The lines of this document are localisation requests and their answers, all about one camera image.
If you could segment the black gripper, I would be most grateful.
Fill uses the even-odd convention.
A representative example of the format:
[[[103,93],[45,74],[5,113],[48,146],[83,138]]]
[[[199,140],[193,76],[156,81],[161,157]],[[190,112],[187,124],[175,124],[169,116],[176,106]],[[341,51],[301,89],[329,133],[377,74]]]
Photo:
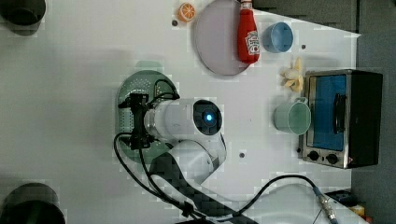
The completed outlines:
[[[150,148],[154,137],[146,130],[144,121],[146,113],[150,110],[149,96],[143,93],[130,93],[118,108],[129,108],[133,114],[134,127],[126,145],[131,150]]]

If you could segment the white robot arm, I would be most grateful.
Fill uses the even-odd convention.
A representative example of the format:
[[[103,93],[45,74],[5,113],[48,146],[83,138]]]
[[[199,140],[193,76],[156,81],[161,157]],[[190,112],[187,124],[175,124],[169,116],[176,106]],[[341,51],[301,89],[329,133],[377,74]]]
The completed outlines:
[[[155,164],[169,156],[183,176],[198,184],[205,182],[225,161],[222,114],[206,99],[150,100],[146,94],[131,93],[118,104],[132,115],[132,128],[123,142],[139,161]]]

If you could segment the black arm link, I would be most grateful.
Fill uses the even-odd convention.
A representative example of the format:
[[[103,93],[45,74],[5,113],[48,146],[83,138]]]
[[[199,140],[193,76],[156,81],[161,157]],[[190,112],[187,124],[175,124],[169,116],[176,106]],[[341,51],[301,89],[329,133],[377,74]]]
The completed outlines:
[[[197,220],[198,224],[214,224],[219,222],[231,222],[232,224],[259,224],[253,219],[239,214],[231,207],[219,202],[219,196],[211,197],[203,189],[195,187],[196,182],[184,176],[177,160],[170,153],[163,153],[152,161],[149,168],[149,175],[156,175],[166,184],[169,184],[176,193],[184,196],[178,200],[176,197],[171,199],[181,203],[182,211],[185,215],[193,212],[203,214]]]

